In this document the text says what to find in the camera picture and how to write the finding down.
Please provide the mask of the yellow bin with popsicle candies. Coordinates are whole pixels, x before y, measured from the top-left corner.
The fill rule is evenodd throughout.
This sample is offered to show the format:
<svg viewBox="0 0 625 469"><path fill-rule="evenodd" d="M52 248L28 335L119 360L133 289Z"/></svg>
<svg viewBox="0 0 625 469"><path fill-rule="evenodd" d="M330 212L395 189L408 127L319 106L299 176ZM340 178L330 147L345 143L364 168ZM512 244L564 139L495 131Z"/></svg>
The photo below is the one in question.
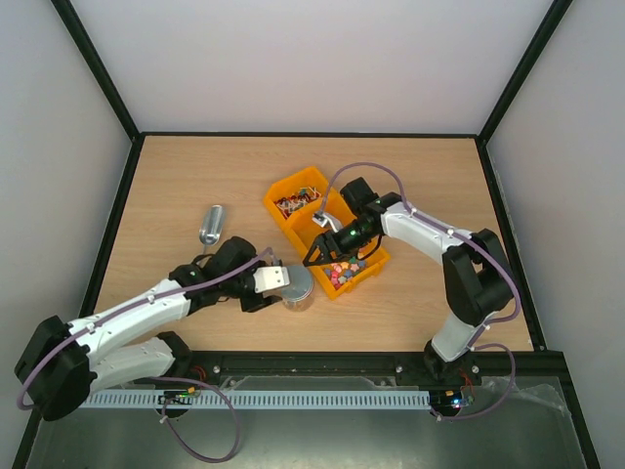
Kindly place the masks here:
<svg viewBox="0 0 625 469"><path fill-rule="evenodd" d="M320 209L321 202L322 198L320 197L296 210L285 220L282 228L301 260L306 257L315 238L328 231L328 228L322 228L313 220L313 215ZM329 195L324 211L335 217L343 226L354 219L354 214L336 192Z"/></svg>

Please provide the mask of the round metal jar lid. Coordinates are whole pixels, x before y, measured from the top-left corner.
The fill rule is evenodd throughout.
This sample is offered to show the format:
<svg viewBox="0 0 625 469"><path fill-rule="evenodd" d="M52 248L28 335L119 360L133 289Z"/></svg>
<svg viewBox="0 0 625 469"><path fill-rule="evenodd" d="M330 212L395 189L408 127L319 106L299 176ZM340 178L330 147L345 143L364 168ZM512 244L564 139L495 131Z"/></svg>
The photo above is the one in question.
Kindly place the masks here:
<svg viewBox="0 0 625 469"><path fill-rule="evenodd" d="M308 298L314 285L310 271L299 265L288 266L286 271L289 283L281 289L282 298L291 302L299 302Z"/></svg>

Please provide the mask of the clear glass jar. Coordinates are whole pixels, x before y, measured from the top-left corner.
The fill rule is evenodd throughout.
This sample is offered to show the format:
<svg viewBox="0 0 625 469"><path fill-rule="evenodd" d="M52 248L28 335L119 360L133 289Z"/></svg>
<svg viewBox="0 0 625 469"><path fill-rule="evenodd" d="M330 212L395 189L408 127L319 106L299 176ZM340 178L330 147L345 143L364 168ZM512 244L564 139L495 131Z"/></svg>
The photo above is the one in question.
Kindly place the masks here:
<svg viewBox="0 0 625 469"><path fill-rule="evenodd" d="M297 298L283 296L282 304L290 312L303 312L313 304L313 300L312 294Z"/></svg>

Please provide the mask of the yellow bin with lollipops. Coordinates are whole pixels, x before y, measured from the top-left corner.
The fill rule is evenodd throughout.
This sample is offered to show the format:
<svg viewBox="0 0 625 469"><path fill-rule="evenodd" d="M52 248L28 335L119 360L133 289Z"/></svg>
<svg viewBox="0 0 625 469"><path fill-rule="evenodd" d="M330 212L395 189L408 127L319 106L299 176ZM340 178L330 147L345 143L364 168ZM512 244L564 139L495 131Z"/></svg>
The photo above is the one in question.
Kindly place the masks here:
<svg viewBox="0 0 625 469"><path fill-rule="evenodd" d="M280 228L294 221L304 208L320 203L328 181L314 166L309 166L273 183L263 202Z"/></svg>

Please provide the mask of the metal candy scoop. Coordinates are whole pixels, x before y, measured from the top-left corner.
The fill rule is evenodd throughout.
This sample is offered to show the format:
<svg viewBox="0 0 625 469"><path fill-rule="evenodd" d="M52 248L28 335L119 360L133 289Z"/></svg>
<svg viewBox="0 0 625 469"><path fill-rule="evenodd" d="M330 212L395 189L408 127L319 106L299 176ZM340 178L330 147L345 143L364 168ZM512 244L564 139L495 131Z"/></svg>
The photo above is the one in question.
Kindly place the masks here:
<svg viewBox="0 0 625 469"><path fill-rule="evenodd" d="M206 253L220 241L225 219L226 208L223 205L213 205L206 212L198 234L202 253Z"/></svg>

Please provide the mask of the yellow bin with star candies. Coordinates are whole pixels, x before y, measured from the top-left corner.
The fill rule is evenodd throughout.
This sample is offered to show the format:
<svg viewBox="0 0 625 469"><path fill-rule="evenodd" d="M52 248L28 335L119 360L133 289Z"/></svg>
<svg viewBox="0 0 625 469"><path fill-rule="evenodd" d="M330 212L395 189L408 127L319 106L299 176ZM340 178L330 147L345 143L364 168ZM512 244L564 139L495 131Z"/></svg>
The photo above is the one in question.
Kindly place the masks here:
<svg viewBox="0 0 625 469"><path fill-rule="evenodd" d="M358 250L347 261L310 267L310 272L330 300L350 293L370 277L379 275L391 260L386 249L370 244Z"/></svg>

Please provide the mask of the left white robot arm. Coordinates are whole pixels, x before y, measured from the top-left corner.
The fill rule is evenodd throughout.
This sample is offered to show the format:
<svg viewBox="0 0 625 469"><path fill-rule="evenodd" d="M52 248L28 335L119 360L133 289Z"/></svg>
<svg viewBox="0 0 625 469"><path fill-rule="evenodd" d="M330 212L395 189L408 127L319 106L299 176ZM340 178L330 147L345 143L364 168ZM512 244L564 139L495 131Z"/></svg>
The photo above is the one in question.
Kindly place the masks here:
<svg viewBox="0 0 625 469"><path fill-rule="evenodd" d="M71 321L58 316L34 329L16 366L17 406L46 421L67 416L100 390L141 378L184 375L189 350L174 334L141 344L138 337L222 300L236 299L254 313L279 301L290 282L271 249L258 252L233 236L216 252L202 253L138 296Z"/></svg>

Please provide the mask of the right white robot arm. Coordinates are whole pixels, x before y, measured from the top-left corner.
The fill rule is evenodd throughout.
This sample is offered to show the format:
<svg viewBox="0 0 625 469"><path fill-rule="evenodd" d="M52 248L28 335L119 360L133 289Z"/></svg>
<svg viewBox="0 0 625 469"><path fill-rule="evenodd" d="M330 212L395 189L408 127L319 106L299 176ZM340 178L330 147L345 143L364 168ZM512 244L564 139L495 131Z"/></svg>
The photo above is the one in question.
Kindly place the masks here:
<svg viewBox="0 0 625 469"><path fill-rule="evenodd" d="M424 367L439 383L460 370L460 359L470 352L479 336L497 315L515 303L520 293L498 235L488 229L471 232L431 217L409 204L399 193L378 195L363 178L346 184L340 195L354 219L337 227L324 210L313 220L324 228L309 248L307 267L347 261L357 251L384 237L400 240L442 267L445 298L450 313L442 328L424 349Z"/></svg>

